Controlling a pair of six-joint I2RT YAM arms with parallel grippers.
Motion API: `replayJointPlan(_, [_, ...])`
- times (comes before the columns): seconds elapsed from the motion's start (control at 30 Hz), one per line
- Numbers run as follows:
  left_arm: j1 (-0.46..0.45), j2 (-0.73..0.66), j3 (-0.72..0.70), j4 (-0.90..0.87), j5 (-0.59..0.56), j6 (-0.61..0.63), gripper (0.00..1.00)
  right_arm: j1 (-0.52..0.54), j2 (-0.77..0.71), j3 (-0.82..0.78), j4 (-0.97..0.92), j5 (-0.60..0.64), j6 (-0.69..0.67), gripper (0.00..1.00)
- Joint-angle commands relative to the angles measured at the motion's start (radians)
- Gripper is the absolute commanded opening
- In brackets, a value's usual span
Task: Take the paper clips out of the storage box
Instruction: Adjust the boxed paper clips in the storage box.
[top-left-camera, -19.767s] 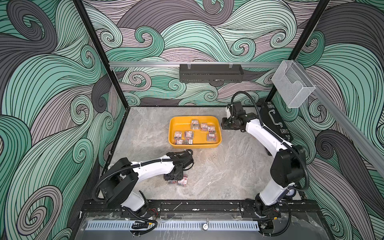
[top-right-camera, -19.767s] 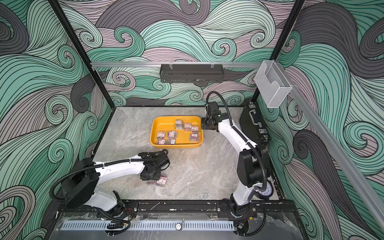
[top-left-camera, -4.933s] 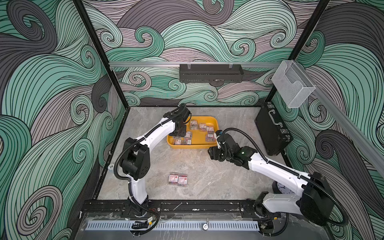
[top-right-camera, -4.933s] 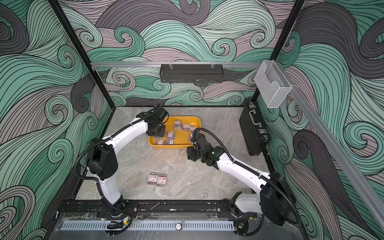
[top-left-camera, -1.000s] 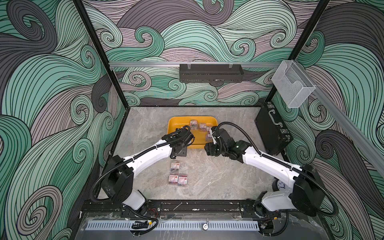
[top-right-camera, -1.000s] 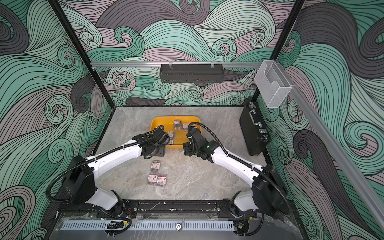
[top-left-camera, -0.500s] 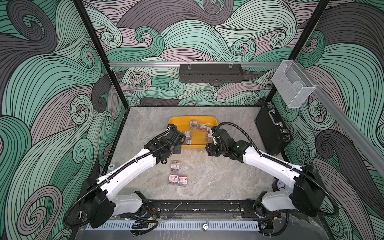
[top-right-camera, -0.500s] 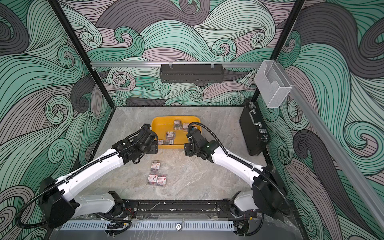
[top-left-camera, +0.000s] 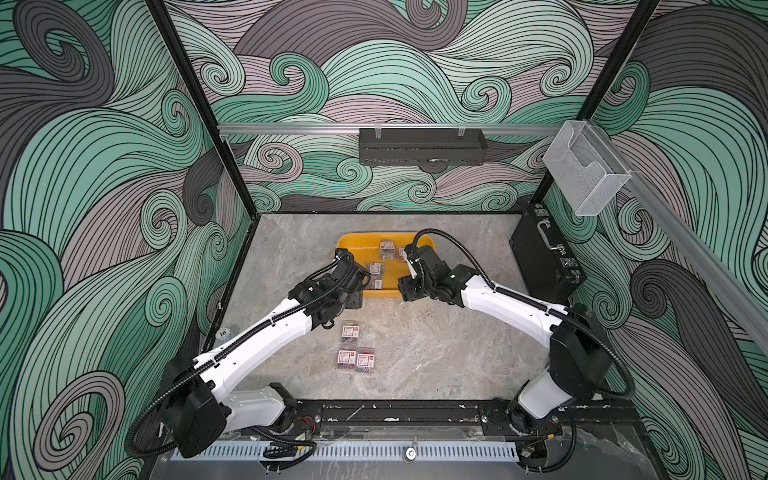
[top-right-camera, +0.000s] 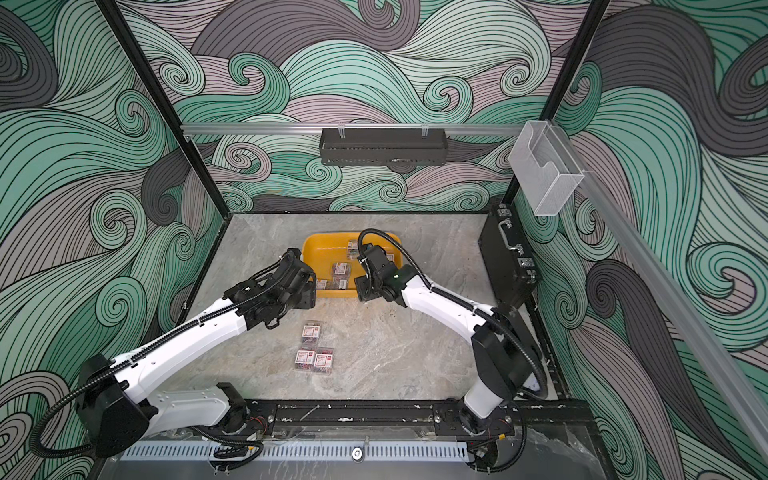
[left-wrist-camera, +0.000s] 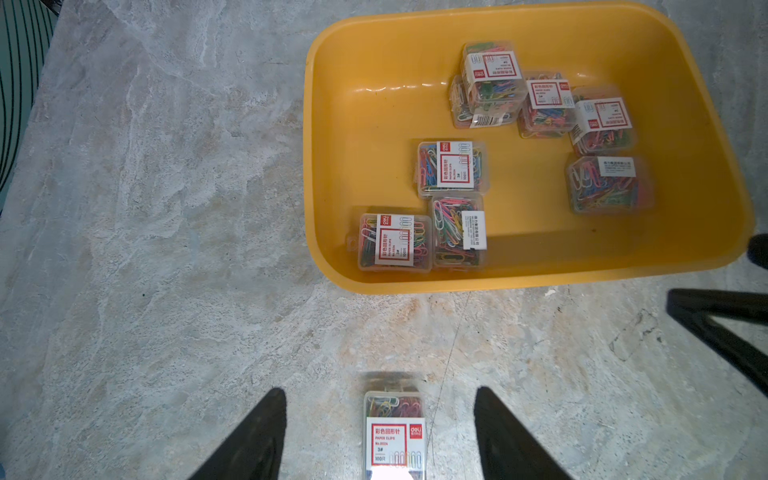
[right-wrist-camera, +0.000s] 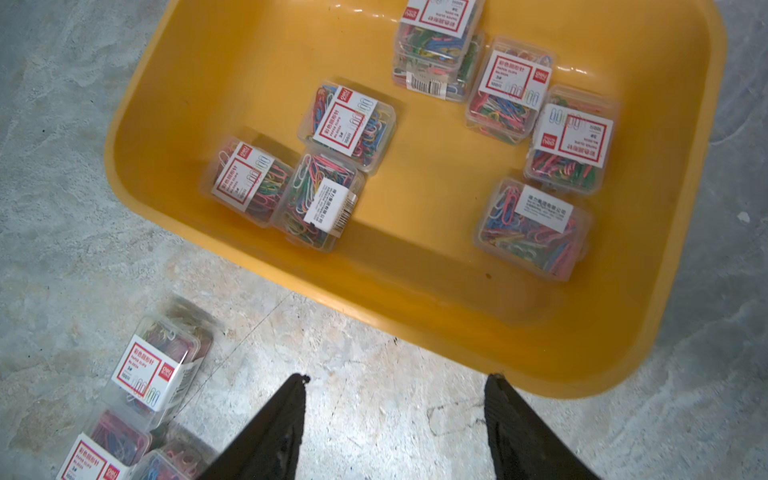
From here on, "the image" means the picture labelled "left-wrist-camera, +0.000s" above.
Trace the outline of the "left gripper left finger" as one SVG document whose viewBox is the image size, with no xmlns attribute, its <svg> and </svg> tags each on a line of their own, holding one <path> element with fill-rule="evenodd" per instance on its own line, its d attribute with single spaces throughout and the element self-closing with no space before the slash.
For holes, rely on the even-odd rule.
<svg viewBox="0 0 768 480">
<path fill-rule="evenodd" d="M 272 388 L 189 479 L 277 479 L 286 428 L 286 394 Z"/>
</svg>

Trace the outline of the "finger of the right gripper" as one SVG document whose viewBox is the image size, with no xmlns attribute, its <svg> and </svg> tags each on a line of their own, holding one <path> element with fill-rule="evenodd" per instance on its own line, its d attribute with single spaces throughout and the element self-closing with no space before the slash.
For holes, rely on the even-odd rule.
<svg viewBox="0 0 768 480">
<path fill-rule="evenodd" d="M 747 246 L 748 260 L 762 268 L 768 269 L 768 234 L 761 233 L 750 238 Z"/>
<path fill-rule="evenodd" d="M 666 312 L 767 396 L 767 354 L 715 320 L 767 326 L 767 295 L 701 289 L 671 289 Z"/>
</svg>

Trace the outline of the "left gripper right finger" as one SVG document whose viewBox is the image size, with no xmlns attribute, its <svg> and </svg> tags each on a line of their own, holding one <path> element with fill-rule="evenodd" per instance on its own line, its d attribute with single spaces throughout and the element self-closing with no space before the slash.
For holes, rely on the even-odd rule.
<svg viewBox="0 0 768 480">
<path fill-rule="evenodd" d="M 473 412 L 485 479 L 570 479 L 489 387 L 477 390 Z"/>
</svg>

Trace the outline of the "yellow plastic storage tray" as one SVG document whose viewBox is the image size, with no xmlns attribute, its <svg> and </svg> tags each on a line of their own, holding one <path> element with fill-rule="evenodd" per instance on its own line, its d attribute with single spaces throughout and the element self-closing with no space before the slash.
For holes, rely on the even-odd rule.
<svg viewBox="0 0 768 480">
<path fill-rule="evenodd" d="M 459 130 L 448 84 L 471 41 L 508 40 L 525 69 L 575 85 L 614 85 L 652 175 L 654 205 L 577 215 L 566 190 L 567 138 L 514 127 Z M 738 160 L 677 26 L 629 2 L 442 10 L 356 17 L 312 43 L 304 93 L 307 242 L 318 268 L 357 293 L 523 288 L 717 268 L 755 226 Z M 472 139 L 489 153 L 486 264 L 474 271 L 364 272 L 350 242 L 362 214 L 422 212 L 424 140 Z"/>
</svg>

